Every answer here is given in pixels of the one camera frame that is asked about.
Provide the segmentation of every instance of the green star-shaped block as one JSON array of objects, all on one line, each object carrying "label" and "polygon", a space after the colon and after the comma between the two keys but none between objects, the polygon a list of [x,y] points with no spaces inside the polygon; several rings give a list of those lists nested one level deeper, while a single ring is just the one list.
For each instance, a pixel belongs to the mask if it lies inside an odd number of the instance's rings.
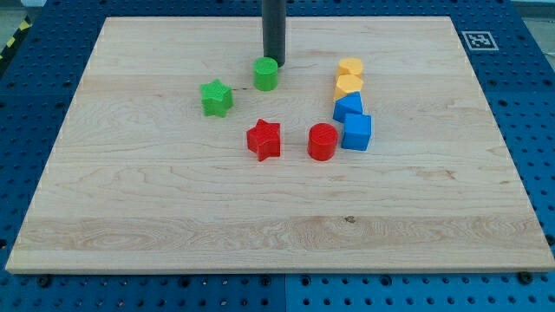
[{"label": "green star-shaped block", "polygon": [[233,106],[232,89],[219,79],[200,85],[200,93],[205,116],[225,117],[227,110]]}]

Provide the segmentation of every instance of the red cylinder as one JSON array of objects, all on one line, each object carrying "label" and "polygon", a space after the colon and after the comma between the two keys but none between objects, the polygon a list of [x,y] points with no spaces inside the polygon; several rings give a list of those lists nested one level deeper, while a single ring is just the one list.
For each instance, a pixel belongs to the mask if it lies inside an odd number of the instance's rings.
[{"label": "red cylinder", "polygon": [[316,160],[331,159],[336,152],[337,130],[330,124],[319,123],[309,131],[309,155]]}]

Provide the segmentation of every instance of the red star-shaped block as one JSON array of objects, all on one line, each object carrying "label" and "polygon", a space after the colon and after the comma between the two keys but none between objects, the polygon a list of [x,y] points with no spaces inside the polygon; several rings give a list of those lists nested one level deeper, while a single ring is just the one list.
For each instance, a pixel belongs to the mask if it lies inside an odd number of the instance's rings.
[{"label": "red star-shaped block", "polygon": [[259,119],[257,125],[246,132],[246,145],[258,156],[258,161],[279,157],[281,139],[279,124]]}]

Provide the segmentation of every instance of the yellow and black tape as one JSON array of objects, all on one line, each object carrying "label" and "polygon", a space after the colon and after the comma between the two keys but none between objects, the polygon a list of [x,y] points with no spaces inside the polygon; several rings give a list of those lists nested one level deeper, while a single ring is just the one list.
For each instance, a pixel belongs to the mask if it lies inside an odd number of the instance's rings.
[{"label": "yellow and black tape", "polygon": [[0,77],[2,77],[3,73],[8,69],[8,66],[11,63],[11,60],[16,55],[17,49],[21,46],[23,39],[29,33],[29,29],[32,26],[32,22],[28,16],[19,24],[19,27],[16,29],[14,35],[8,40],[6,46],[3,48],[2,52],[0,53]]}]

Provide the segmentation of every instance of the green cylinder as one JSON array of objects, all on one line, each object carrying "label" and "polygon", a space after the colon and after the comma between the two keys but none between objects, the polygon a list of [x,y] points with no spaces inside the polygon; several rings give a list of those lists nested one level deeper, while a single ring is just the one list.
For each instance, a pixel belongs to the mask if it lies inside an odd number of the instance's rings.
[{"label": "green cylinder", "polygon": [[254,62],[254,87],[270,91],[278,86],[278,63],[271,57],[261,57]]}]

